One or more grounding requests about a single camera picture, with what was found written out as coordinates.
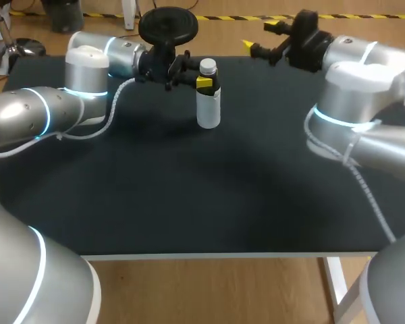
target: table leg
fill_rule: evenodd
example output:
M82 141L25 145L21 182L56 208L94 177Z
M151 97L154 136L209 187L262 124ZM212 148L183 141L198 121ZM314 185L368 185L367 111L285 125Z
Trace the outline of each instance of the table leg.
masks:
M124 26L127 30L134 29L136 1L137 0L121 0L124 15Z
M360 299L360 277L353 283L340 304L335 308L335 324L351 323L362 310Z
M337 256L325 257L324 266L327 275L327 282L329 284L331 301L333 302L333 309L336 309L348 291L340 258Z

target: floor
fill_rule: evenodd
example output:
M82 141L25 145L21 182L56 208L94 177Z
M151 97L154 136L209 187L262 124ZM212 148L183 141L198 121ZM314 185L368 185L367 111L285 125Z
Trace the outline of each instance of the floor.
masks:
M14 0L24 8L31 0ZM85 12L120 14L120 0L83 0ZM140 0L142 11L150 0ZM193 0L158 0L190 7ZM200 0L192 10L206 16L295 14L405 14L405 0ZM30 11L41 12L39 1ZM43 42L50 55L63 55L68 35L49 32L45 17L13 18L14 37ZM121 36L123 20L86 18L85 30ZM405 48L405 20L322 20L321 29ZM198 36L178 49L193 55L243 55L241 39L275 46L281 37L263 32L259 21L204 21ZM4 81L0 81L0 91ZM367 258L343 258L350 285ZM321 259L96 262L103 289L100 324L269 324L331 323ZM366 323L363 315L356 324Z

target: bottle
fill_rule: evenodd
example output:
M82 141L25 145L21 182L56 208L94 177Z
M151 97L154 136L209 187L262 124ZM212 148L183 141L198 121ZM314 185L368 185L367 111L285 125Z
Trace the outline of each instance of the bottle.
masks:
M196 120L205 129L212 129L221 122L221 85L214 59L203 59L200 76L196 82Z

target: black tabletop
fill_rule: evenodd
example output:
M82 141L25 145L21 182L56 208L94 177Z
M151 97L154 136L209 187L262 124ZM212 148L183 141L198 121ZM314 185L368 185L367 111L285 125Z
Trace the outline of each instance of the black tabletop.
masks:
M306 147L303 120L323 76L284 63L215 59L219 127L197 126L191 88L130 85L103 136L50 138L0 160L4 206L80 254L383 248L387 239L356 180ZM62 57L22 59L5 89L63 80ZM110 79L110 100L121 82ZM379 117L405 125L405 108ZM405 234L405 183L363 173L395 235Z

